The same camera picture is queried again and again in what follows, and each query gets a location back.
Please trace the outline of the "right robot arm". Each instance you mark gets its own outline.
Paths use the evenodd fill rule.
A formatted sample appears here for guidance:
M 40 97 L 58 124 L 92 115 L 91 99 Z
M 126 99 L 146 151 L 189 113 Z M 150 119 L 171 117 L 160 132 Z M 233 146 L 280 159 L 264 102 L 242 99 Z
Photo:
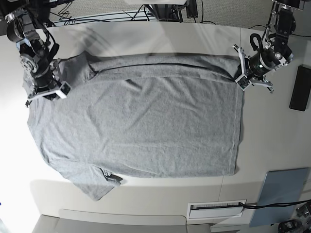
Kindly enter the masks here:
M 7 36 L 15 43 L 25 70 L 28 102 L 146 103 L 164 98 L 216 102 L 240 100 L 249 86 L 273 91 L 265 76 L 253 76 L 249 57 L 198 53 L 146 53 L 100 57 L 86 51 L 56 59 L 59 45 L 32 9 L 17 7 L 5 16 Z

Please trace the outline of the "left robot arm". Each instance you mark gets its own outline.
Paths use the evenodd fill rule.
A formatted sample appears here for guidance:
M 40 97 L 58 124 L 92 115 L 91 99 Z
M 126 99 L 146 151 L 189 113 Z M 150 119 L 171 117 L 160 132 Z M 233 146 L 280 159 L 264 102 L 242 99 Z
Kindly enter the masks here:
M 288 41 L 296 29 L 294 10 L 299 9 L 300 5 L 299 0 L 273 1 L 263 34 L 252 33 L 249 37 L 255 55 L 247 56 L 241 47 L 233 46 L 240 59 L 235 74 L 237 82 L 262 81 L 267 73 L 278 70 L 293 60 L 294 55 Z

